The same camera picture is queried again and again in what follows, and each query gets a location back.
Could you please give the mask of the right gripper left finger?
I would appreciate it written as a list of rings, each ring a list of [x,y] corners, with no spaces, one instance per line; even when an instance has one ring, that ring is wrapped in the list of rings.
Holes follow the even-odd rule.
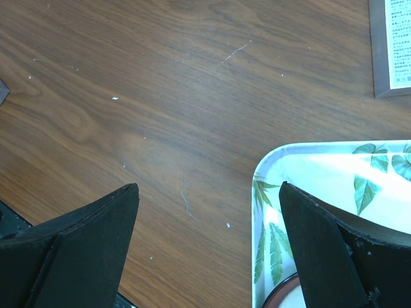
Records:
[[[131,307],[118,291],[139,207],[137,184],[32,225],[1,204],[2,307]]]

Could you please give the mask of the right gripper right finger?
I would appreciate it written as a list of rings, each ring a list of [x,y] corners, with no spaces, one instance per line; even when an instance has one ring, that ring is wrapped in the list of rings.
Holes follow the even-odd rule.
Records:
[[[279,201],[307,307],[410,307],[410,234],[288,182]]]

